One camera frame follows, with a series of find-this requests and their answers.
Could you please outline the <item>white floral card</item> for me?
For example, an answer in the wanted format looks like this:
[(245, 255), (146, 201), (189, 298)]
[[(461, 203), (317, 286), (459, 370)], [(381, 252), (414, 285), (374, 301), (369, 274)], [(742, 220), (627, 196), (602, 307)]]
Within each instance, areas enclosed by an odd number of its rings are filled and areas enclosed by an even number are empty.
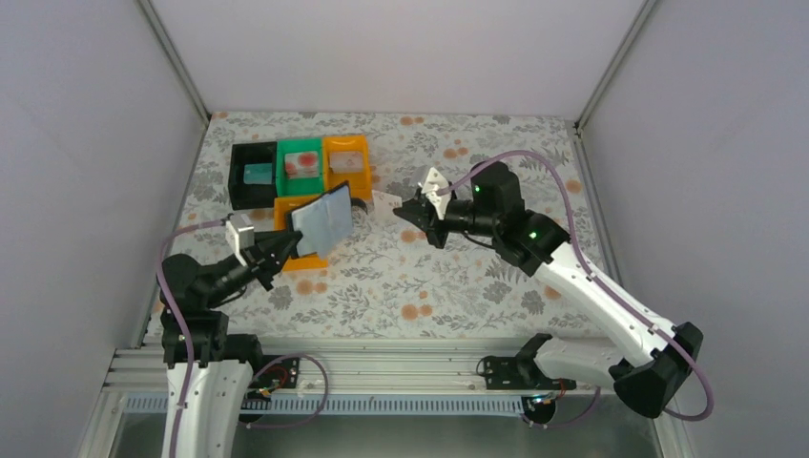
[(403, 200), (401, 197), (387, 192), (372, 191), (373, 215), (378, 220), (395, 220), (395, 210), (399, 209)]

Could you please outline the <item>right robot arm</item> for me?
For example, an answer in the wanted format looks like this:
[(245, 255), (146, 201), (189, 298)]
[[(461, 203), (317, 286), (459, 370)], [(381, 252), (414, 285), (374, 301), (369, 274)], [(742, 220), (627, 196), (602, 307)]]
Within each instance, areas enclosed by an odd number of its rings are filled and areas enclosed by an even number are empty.
[(482, 359), (478, 373), (487, 388), (562, 391), (583, 382), (611, 389), (641, 416), (659, 417), (693, 373), (702, 332), (640, 303), (581, 252), (569, 231), (527, 209), (519, 178), (505, 163), (477, 164), (470, 182), (472, 198), (459, 199), (430, 168), (414, 197), (393, 212), (436, 248), (451, 234), (488, 237), (501, 260), (573, 301), (612, 342), (606, 348), (538, 333), (513, 357)]

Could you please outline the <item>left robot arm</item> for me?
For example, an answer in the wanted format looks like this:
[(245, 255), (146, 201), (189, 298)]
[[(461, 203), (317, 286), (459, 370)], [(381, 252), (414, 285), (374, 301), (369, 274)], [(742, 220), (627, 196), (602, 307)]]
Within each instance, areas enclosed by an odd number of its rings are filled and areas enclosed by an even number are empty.
[(260, 233), (224, 260), (203, 265), (175, 254), (157, 270), (165, 308), (161, 345), (168, 380), (165, 457), (231, 454), (247, 388), (265, 358), (254, 334), (232, 334), (220, 307), (251, 282), (271, 290), (294, 254), (298, 231)]

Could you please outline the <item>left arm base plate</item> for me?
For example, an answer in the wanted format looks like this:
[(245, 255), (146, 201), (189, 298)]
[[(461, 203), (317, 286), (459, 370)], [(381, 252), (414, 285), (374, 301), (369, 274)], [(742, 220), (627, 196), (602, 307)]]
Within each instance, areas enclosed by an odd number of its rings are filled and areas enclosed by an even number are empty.
[(298, 384), (301, 359), (289, 358), (275, 363), (280, 355), (264, 355), (254, 373), (254, 379), (250, 382), (251, 389), (294, 389)]

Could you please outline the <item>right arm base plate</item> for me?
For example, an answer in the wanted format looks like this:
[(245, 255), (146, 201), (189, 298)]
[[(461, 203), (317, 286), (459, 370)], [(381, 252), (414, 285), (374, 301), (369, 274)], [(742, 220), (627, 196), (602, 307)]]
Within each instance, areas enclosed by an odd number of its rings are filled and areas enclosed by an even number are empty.
[(540, 371), (533, 359), (486, 356), (476, 366), (476, 374), (485, 379), (487, 390), (571, 390), (577, 382), (552, 379)]

